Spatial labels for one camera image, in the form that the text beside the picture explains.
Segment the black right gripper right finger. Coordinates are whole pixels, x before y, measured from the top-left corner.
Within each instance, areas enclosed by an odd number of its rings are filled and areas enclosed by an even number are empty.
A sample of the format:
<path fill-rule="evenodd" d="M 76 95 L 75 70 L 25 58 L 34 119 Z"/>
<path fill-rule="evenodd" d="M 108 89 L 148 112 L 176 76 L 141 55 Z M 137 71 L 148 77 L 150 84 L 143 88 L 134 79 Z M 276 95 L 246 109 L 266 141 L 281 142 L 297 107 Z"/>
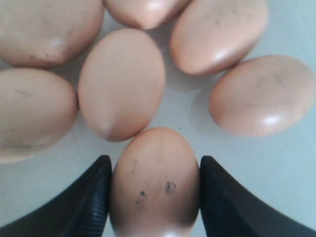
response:
<path fill-rule="evenodd" d="M 208 237 L 314 237 L 315 230 L 275 210 L 213 157 L 200 161 L 200 212 Z"/>

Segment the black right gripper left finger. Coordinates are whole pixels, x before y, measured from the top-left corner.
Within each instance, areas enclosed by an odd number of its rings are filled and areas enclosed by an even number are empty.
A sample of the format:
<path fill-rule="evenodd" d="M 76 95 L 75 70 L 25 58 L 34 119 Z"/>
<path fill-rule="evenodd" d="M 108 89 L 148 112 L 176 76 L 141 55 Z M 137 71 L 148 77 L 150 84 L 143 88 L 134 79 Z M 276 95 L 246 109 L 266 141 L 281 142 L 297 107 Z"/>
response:
<path fill-rule="evenodd" d="M 112 164 L 100 156 L 76 181 L 35 211 L 0 229 L 2 237 L 100 237 L 109 210 Z"/>

